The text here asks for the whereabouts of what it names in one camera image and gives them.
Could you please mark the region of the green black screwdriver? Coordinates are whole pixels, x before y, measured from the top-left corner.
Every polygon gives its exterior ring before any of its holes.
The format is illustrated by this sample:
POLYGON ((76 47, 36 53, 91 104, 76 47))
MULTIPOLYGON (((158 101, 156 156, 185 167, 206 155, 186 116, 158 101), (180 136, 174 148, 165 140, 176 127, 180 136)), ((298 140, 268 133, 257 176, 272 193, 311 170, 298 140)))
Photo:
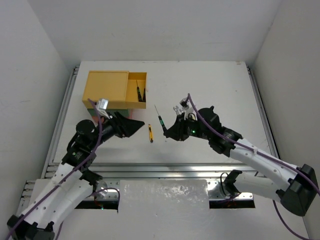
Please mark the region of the green black screwdriver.
POLYGON ((139 102, 142 102, 143 99, 142 99, 142 95, 141 95, 141 91, 140 91, 140 87, 138 85, 138 81, 136 80, 136 90, 137 90, 137 97, 138 97, 138 101, 139 102))
POLYGON ((162 128, 162 130, 163 130, 163 133, 165 133, 165 132, 167 131, 167 128, 166 128, 166 126, 165 126, 165 123, 164 123, 161 115, 159 114, 157 107, 156 107, 156 106, 154 106, 154 107, 155 107, 155 110, 156 110, 156 112, 157 112, 157 117, 158 117, 158 120, 159 120, 159 122, 160 122, 160 125, 161 125, 161 128, 162 128))

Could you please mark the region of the yellow utility knife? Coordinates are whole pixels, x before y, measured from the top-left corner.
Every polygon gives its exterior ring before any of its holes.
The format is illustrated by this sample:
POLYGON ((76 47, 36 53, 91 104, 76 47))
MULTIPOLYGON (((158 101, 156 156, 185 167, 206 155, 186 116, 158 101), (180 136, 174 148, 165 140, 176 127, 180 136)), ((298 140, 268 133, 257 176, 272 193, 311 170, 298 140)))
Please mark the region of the yellow utility knife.
POLYGON ((148 124, 148 135, 149 135, 150 143, 153 143, 154 142, 153 131, 152 131, 152 126, 150 124, 148 124))

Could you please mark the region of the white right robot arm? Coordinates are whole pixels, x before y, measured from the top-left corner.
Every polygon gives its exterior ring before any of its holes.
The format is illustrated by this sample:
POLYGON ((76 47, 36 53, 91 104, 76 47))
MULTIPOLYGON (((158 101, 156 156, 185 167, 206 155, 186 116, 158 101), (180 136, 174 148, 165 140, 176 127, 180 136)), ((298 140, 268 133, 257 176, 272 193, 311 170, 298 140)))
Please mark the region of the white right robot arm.
POLYGON ((187 105, 174 106, 173 110, 176 120, 163 130, 166 138, 179 142, 189 137, 207 140, 216 153, 240 161, 264 176, 259 179, 234 169, 221 183, 222 195, 232 197, 249 191, 279 202, 296 216, 306 215, 319 189, 311 166, 296 166, 256 148, 240 133, 222 126, 213 106, 198 110, 196 119, 193 108, 187 105))

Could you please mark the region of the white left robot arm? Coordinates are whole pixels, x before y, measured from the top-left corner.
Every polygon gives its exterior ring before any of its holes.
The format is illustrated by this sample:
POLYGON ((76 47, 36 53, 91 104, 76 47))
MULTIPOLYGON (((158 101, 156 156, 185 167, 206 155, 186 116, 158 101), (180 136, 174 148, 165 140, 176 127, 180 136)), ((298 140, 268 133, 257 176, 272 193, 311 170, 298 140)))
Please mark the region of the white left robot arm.
POLYGON ((113 136, 131 137, 144 124, 119 112, 99 119, 98 125, 89 119, 80 121, 49 183, 19 216, 8 219, 6 239, 54 239, 55 231, 73 209, 87 197, 103 191, 102 176, 89 169, 97 156, 97 148, 113 136))

